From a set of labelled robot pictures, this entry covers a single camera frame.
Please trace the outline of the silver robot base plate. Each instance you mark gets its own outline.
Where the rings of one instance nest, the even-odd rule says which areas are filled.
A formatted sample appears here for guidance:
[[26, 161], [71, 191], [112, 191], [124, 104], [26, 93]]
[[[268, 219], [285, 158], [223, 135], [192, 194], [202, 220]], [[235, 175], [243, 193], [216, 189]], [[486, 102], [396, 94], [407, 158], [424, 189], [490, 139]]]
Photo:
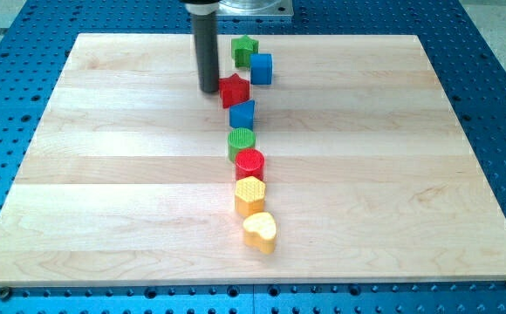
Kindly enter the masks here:
[[218, 14], [228, 17], [292, 17], [292, 0], [221, 0]]

